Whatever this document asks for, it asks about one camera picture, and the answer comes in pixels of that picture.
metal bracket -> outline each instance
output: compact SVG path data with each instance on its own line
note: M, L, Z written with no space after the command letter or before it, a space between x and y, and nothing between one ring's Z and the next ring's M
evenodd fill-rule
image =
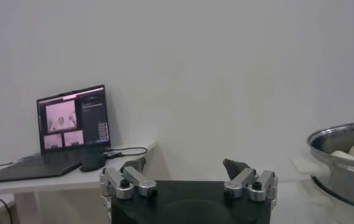
M224 183L224 194L231 198L242 197L243 187L255 181L255 170L245 168L233 180Z
M247 187L249 199L252 201L265 201L266 198L272 200L272 207L277 202L278 177L273 171L265 170L260 177Z
M102 196L111 196L115 194L116 198L121 200L126 200L133 197L134 185L123 179L120 173L113 168L103 169L101 173L100 185Z
M139 195L150 198L158 195L157 183L145 177L132 166L124 167L122 175L138 187Z

white table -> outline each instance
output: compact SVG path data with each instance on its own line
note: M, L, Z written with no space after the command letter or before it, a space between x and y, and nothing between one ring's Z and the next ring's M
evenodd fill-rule
M155 141L148 141L140 144L119 145L115 148L145 147L150 151L155 146ZM126 151L126 153L135 152L141 152L141 150ZM125 162L143 156L145 155L111 159L105 166L119 170ZM37 192L98 188L100 171L101 169L83 173L77 168L61 177L3 182L0 183L0 194L14 194L21 224L43 223Z
M352 224L354 207L328 195L308 178L279 182L272 224Z

laptop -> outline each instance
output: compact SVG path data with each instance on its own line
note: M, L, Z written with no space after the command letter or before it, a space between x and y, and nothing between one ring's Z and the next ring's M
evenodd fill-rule
M62 176L110 146L104 85L39 99L37 113L41 155L1 169L0 182Z

black cable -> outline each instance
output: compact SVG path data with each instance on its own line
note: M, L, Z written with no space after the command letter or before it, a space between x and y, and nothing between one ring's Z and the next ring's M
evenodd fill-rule
M29 159L29 158L34 158L34 156L25 156L25 157L19 159L18 161L22 161L24 159ZM12 164L14 164L14 162L0 164L0 166L8 166L8 165L12 165Z
M145 147L128 147L128 148L123 148L123 149L106 149L105 152L125 151L125 150L130 150L130 149L144 149L144 151L139 152L139 153L122 154L122 155L123 156L140 156L140 155L144 155L148 152L148 149Z
M10 224L13 224L13 218L12 218L12 213L10 212L9 207L7 206L6 202L2 199L0 199L0 202L2 202L2 204L4 204L7 213L9 214L9 218L10 218Z
M8 165L12 165L13 162L10 162L10 163L4 163L4 164L0 164L0 166L8 166Z
M121 152L114 153L114 154L106 154L106 158L107 159L114 159L114 158L117 158L117 157L124 157L124 155Z

laptop screen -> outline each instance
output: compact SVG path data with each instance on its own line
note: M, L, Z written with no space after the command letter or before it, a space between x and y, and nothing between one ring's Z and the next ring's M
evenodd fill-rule
M105 86L37 100L41 152L109 146Z

